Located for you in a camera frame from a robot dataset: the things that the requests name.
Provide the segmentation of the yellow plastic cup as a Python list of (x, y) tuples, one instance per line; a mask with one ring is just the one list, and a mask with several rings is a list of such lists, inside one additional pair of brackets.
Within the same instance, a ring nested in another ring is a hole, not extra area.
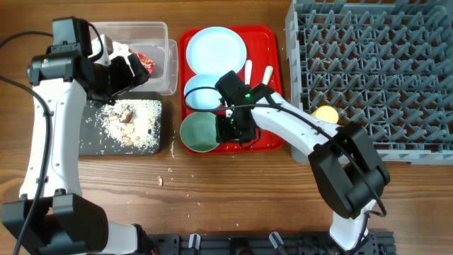
[(332, 106), (321, 106), (316, 109), (311, 116), (326, 123), (337, 124), (339, 121), (338, 111)]

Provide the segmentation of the mint green bowl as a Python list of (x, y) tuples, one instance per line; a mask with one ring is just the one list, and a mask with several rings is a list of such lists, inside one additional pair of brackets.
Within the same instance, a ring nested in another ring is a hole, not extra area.
[(180, 126), (180, 138), (190, 150), (210, 152), (219, 146), (217, 141), (216, 115), (209, 112), (194, 112)]

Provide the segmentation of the red snack wrapper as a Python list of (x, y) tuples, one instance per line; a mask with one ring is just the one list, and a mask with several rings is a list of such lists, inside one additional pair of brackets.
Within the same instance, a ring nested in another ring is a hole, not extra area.
[(154, 72), (155, 63), (151, 58), (138, 51), (129, 50), (129, 52), (135, 54), (139, 58), (139, 61), (141, 62), (142, 66), (148, 71), (148, 73), (152, 74)]

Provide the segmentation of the white napkin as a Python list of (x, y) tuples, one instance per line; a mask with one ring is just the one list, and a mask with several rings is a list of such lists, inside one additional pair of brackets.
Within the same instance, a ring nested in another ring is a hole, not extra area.
[(113, 60), (116, 57), (123, 57), (127, 63), (130, 63), (128, 57), (131, 54), (129, 47), (126, 44), (113, 41), (113, 53), (109, 55), (109, 59)]

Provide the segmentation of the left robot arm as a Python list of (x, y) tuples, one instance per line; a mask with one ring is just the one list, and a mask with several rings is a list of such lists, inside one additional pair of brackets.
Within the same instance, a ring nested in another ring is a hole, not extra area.
[(79, 134), (86, 102), (114, 104), (142, 85), (149, 72), (138, 56), (114, 51), (93, 24), (56, 18), (53, 44), (28, 67), (24, 90), (34, 98), (34, 125), (27, 174), (16, 202), (5, 203), (1, 222), (30, 254), (155, 254), (140, 225), (110, 222), (102, 207), (82, 196)]

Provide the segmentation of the small light blue bowl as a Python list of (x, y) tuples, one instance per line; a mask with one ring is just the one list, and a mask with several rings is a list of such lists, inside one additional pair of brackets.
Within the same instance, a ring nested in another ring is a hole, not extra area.
[(197, 74), (188, 80), (184, 87), (184, 95), (193, 89), (187, 96), (187, 104), (192, 108), (213, 109), (221, 105), (221, 95), (215, 90), (214, 85), (218, 82), (219, 77), (211, 74)]

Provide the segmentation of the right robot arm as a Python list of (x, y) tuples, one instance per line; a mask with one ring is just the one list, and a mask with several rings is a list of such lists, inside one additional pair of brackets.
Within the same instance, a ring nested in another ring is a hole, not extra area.
[(338, 125), (319, 120), (265, 84), (245, 84), (233, 71), (214, 87), (230, 111), (217, 116), (217, 141), (249, 145), (267, 130), (305, 154), (319, 193), (333, 211), (332, 240), (343, 251), (358, 251), (368, 234), (370, 216), (386, 216), (380, 197), (390, 182), (367, 131), (355, 122)]

